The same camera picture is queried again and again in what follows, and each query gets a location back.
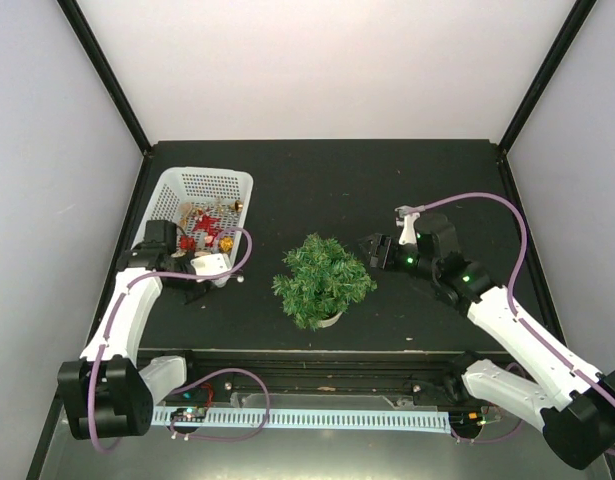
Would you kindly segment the small green christmas tree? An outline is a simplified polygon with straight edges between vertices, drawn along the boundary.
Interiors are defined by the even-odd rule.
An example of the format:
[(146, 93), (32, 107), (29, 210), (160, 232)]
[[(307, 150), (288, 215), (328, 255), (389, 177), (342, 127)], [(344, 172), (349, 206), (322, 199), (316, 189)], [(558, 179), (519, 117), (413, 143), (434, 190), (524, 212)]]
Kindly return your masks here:
[(287, 275), (273, 277), (273, 294), (283, 312), (301, 330), (319, 330), (318, 320), (345, 313), (377, 289), (365, 266), (335, 238), (308, 235), (285, 254)]

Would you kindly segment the white plastic perforated basket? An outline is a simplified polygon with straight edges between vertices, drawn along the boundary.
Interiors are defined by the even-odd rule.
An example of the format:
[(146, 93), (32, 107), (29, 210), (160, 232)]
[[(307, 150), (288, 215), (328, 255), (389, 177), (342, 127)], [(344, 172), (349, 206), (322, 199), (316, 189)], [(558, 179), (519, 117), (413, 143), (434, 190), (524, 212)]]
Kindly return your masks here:
[(253, 186), (253, 177), (243, 171), (169, 168), (152, 191), (132, 243), (143, 240), (147, 222), (171, 221), (178, 226), (176, 254), (194, 250), (197, 275), (227, 271), (236, 263)]

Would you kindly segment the fairy light string white bulbs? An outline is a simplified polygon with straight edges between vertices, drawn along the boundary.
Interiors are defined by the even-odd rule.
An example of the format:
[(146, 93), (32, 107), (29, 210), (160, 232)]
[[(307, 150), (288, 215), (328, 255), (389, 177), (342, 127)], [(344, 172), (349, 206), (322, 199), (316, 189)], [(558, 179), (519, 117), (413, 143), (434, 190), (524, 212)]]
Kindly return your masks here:
[(229, 280), (235, 280), (238, 283), (243, 283), (245, 281), (243, 270), (240, 269), (240, 270), (230, 273), (229, 275), (226, 275), (225, 277), (221, 279), (221, 282), (227, 283)]

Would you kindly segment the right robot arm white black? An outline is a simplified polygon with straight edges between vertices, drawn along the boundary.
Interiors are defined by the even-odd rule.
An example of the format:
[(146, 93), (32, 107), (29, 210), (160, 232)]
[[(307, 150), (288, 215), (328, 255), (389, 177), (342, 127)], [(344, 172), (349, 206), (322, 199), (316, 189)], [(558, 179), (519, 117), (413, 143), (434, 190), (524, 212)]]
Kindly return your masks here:
[(542, 433), (564, 463), (584, 470), (615, 445), (615, 371), (604, 373), (569, 350), (462, 252), (442, 214), (404, 213), (400, 237), (361, 240), (368, 265), (431, 284), (436, 297), (495, 339), (526, 377), (475, 356), (441, 379), (444, 396), (493, 403)]

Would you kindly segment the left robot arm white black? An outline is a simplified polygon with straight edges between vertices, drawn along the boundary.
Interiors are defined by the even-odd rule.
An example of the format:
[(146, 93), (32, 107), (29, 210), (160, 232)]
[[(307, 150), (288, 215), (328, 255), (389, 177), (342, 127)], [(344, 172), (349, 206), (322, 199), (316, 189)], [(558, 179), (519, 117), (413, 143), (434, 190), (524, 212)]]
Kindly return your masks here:
[(142, 436), (155, 405), (170, 392), (189, 399), (200, 391), (200, 372), (182, 356), (137, 366), (140, 341), (165, 282), (196, 299), (225, 283), (232, 266), (216, 248), (183, 250), (178, 233), (172, 221), (146, 223), (142, 240), (118, 258), (114, 291), (96, 333), (78, 360), (59, 369), (58, 393), (77, 440), (98, 445), (103, 438)]

